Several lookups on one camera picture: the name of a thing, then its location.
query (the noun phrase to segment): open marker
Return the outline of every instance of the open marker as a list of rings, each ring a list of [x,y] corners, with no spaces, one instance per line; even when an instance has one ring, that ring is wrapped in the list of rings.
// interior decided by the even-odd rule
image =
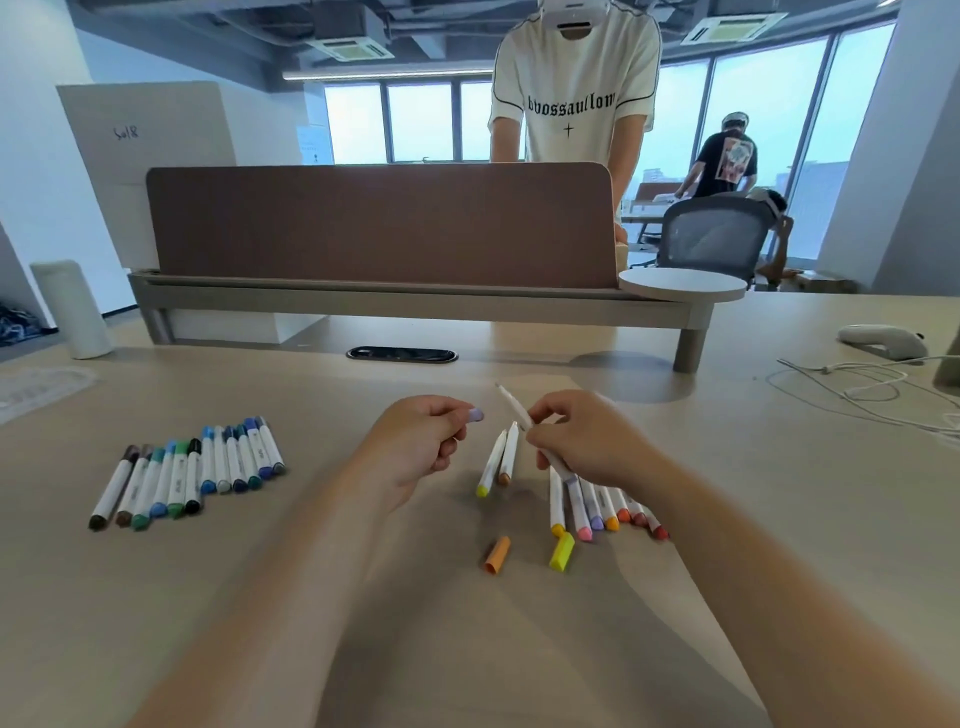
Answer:
[[[204,427],[204,444],[200,454],[200,492],[209,495],[217,492],[213,474],[213,427]]]
[[[186,494],[183,497],[183,510],[187,515],[200,513],[204,502],[201,500],[200,484],[200,440],[196,437],[190,441],[186,449]]]
[[[594,531],[602,531],[604,529],[603,516],[600,515],[600,503],[597,501],[597,492],[593,483],[580,478],[580,489],[584,492],[584,507],[587,508],[590,528]]]
[[[238,425],[233,429],[237,439],[237,449],[240,451],[240,468],[243,470],[244,480],[252,491],[258,491],[263,486],[263,480],[257,474],[256,462],[253,460],[253,448],[250,447],[250,438],[247,429]]]
[[[616,517],[616,510],[613,508],[610,490],[605,485],[596,486],[596,490],[597,500],[600,501],[600,515],[603,516],[603,524],[608,531],[619,531],[620,521]]]
[[[502,384],[496,385],[497,390],[500,394],[503,395],[503,399],[510,404],[511,409],[514,410],[514,414],[517,418],[517,423],[520,425],[520,429],[524,432],[529,431],[534,426],[534,421],[530,419],[529,413],[523,409],[523,405],[516,400],[510,392],[508,392]],[[543,453],[543,457],[547,459],[547,462],[553,466],[553,469],[557,471],[557,475],[560,476],[560,480],[564,483],[569,483],[577,479],[577,476],[570,472],[570,468],[566,466],[563,459],[556,452],[551,452],[548,449],[542,449],[540,452]]]
[[[167,449],[163,455],[163,462],[160,463],[160,480],[156,484],[154,504],[150,506],[151,518],[162,519],[167,515],[167,498],[170,496],[170,478],[174,473],[174,457],[176,453],[177,441],[171,440],[167,443]]]
[[[217,479],[217,493],[233,489],[227,467],[227,434],[219,425],[213,428],[213,476]]]
[[[493,443],[493,449],[490,457],[487,458],[487,465],[484,466],[483,474],[480,476],[480,482],[477,484],[477,497],[487,497],[487,494],[493,487],[493,478],[497,469],[500,467],[500,459],[503,457],[503,449],[507,445],[507,430],[503,430],[500,436]]]
[[[627,510],[630,511],[630,518],[633,520],[634,525],[638,525],[641,528],[647,527],[647,517],[646,514],[643,513],[643,506],[631,497],[627,498]]]
[[[263,439],[263,446],[267,449],[267,456],[273,463],[274,474],[285,473],[287,464],[283,462],[280,450],[276,447],[276,440],[274,440],[274,433],[270,431],[270,426],[262,417],[254,417],[253,419],[256,420],[256,428],[260,430],[260,437]]]
[[[550,533],[558,539],[566,533],[564,484],[553,468],[550,469]]]
[[[666,541],[670,538],[670,534],[666,532],[657,518],[650,512],[650,509],[645,505],[641,505],[640,508],[643,509],[643,515],[647,517],[647,527],[650,529],[650,533],[654,535],[654,538],[658,541]]]
[[[616,518],[621,523],[630,522],[630,509],[627,508],[627,499],[623,495],[623,491],[619,488],[608,488],[607,492],[610,494],[610,500],[613,502],[613,510],[616,511]]]
[[[233,484],[233,492],[246,493],[249,489],[247,481],[243,479],[243,471],[240,470],[240,451],[237,449],[237,438],[230,425],[224,427],[224,440],[227,442],[227,468],[230,473],[230,482]]]
[[[170,473],[170,493],[167,494],[167,513],[178,519],[186,502],[186,449],[189,443],[178,442],[174,448],[174,469]]]
[[[248,417],[243,421],[243,427],[247,429],[247,437],[250,438],[250,448],[253,450],[253,463],[256,465],[256,471],[262,479],[269,480],[274,474],[274,464],[270,462],[267,446],[263,444],[260,429],[256,426],[256,419]]]
[[[129,445],[124,450],[123,457],[120,458],[120,462],[113,470],[113,476],[107,483],[104,494],[97,501],[97,505],[90,516],[90,521],[87,523],[91,531],[102,531],[107,527],[107,521],[109,521],[110,514],[113,513],[113,507],[120,499],[120,493],[127,484],[127,478],[130,477],[133,465],[139,456],[140,448],[136,445]]]
[[[581,541],[593,541],[593,531],[590,530],[587,509],[584,508],[584,494],[580,490],[580,478],[568,482],[566,492],[570,496],[570,513],[573,514],[573,527],[577,529],[577,538]]]
[[[143,486],[140,488],[140,495],[136,499],[136,511],[133,513],[131,526],[134,531],[142,531],[150,525],[150,511],[154,504],[156,495],[156,486],[160,482],[160,471],[163,468],[163,460],[166,450],[163,448],[154,448],[154,454],[150,458],[150,465],[147,466],[147,474],[143,476]]]
[[[516,441],[520,436],[520,429],[516,423],[510,425],[507,432],[507,445],[503,449],[503,460],[500,461],[500,474],[496,482],[500,485],[510,485],[514,477],[514,460],[516,460]]]
[[[153,454],[154,449],[149,445],[140,448],[140,457],[136,459],[136,463],[133,465],[130,482],[127,483],[127,490],[123,492],[123,499],[120,501],[120,507],[117,508],[116,523],[119,526],[130,525],[133,520],[136,502],[143,488],[143,476],[147,474],[147,466],[150,465],[150,457]]]

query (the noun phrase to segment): white t-shirt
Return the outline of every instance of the white t-shirt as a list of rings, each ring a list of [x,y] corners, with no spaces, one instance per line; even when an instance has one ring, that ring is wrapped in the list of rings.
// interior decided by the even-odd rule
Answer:
[[[612,1],[589,35],[567,40],[540,14],[513,28],[493,64],[490,126],[527,117],[529,161],[610,158],[613,122],[645,114],[653,128],[660,28],[645,12]]]

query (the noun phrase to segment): green marker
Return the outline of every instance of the green marker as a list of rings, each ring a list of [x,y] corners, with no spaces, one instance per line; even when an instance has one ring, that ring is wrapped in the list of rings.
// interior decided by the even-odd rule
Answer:
[[[142,531],[150,525],[150,508],[154,504],[156,486],[160,482],[160,464],[165,454],[166,451],[163,448],[154,448],[150,465],[147,466],[147,474],[143,476],[140,494],[136,498],[136,510],[131,521],[131,528],[134,531]]]
[[[172,519],[183,515],[183,502],[186,498],[186,452],[190,443],[181,440],[174,450],[174,472],[170,479],[170,496],[167,498],[167,513]]]

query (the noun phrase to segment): desk frame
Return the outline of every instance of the desk frame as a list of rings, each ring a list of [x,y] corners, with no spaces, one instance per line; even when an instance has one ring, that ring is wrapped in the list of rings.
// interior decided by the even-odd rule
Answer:
[[[496,288],[368,281],[226,279],[130,273],[155,344],[176,344],[173,309],[314,313],[334,316],[678,328],[673,370],[693,374],[713,303],[653,301],[611,289]]]

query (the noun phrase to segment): yellow marker cap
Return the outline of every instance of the yellow marker cap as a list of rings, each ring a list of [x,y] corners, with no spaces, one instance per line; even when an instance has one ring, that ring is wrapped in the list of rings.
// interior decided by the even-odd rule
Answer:
[[[571,553],[573,553],[573,536],[564,533],[557,542],[557,547],[553,549],[553,556],[550,557],[550,569],[566,571],[566,562],[570,560]]]
[[[510,537],[502,536],[493,546],[490,556],[484,562],[483,568],[487,573],[500,573],[503,568],[503,560],[507,558],[507,552],[510,550]]]

